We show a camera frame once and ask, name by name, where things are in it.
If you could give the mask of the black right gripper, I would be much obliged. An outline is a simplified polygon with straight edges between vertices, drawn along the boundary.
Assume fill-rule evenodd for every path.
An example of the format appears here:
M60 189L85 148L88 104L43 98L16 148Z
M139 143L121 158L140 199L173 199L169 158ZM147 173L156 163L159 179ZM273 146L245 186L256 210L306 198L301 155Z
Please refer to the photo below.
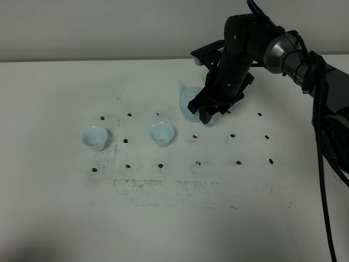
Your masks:
M254 80L249 73L253 60L244 53L229 52L223 40L197 49L191 55L207 67L208 73L204 88L189 102L188 109L192 114L199 110L200 121L209 124L217 112L225 114L244 98L244 89Z

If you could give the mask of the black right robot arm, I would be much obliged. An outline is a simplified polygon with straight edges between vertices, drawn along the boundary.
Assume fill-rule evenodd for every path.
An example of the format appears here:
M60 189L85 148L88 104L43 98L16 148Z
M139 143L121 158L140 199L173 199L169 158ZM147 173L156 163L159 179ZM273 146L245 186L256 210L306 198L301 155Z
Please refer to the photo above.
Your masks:
M236 15L226 21L222 40L191 54L197 64L208 68L204 88L187 105L202 123L217 112L224 114L244 97L244 89L254 79L250 68L288 76L313 97L322 154L348 182L348 74L308 51L296 31L285 31L256 14Z

